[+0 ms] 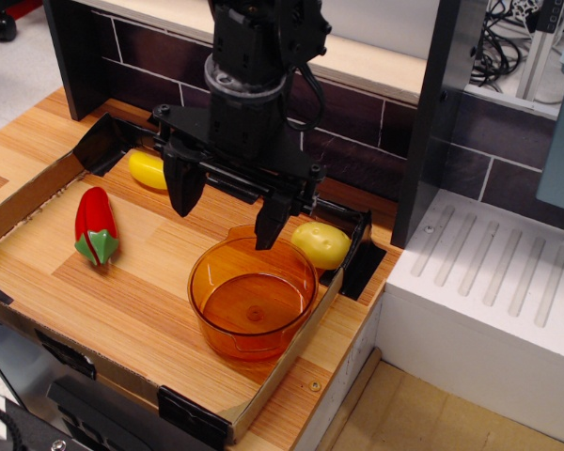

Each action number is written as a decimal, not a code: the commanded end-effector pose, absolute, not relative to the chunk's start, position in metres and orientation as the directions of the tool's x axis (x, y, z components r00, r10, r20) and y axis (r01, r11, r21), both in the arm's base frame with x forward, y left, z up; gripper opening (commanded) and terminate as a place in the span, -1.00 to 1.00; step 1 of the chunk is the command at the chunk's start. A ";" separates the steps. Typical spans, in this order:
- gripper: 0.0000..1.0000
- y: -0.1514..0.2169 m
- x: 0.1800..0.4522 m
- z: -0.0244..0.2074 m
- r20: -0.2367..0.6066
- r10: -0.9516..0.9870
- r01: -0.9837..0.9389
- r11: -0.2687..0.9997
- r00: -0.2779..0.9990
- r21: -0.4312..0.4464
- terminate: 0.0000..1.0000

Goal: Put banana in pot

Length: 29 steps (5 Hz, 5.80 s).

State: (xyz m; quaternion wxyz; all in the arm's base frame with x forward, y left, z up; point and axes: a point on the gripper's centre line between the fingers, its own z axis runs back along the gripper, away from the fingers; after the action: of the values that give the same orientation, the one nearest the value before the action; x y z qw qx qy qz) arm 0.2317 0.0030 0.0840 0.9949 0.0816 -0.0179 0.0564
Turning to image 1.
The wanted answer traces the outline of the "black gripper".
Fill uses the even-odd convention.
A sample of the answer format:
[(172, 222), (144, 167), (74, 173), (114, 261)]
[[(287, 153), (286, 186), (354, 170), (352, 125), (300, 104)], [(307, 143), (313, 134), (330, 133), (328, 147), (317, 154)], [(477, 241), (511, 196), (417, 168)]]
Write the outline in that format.
[(163, 157), (170, 202), (187, 216), (208, 179), (247, 203), (262, 198), (255, 223), (257, 250), (275, 244), (290, 216), (313, 211), (323, 167), (289, 134), (292, 80), (277, 86), (239, 85), (230, 77), (211, 84), (205, 108), (160, 104), (155, 143)]

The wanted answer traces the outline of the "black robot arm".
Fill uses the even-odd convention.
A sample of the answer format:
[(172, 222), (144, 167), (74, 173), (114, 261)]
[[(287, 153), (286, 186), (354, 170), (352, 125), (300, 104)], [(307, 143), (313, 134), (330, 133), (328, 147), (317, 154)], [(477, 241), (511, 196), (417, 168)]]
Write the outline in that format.
[(331, 25), (319, 1), (212, 1), (210, 9), (210, 103), (156, 106), (155, 147), (178, 215), (191, 212), (207, 183), (247, 203), (260, 199), (254, 233), (267, 250), (291, 216), (313, 211), (325, 177), (290, 138), (288, 105), (295, 73), (325, 104), (308, 63), (325, 54)]

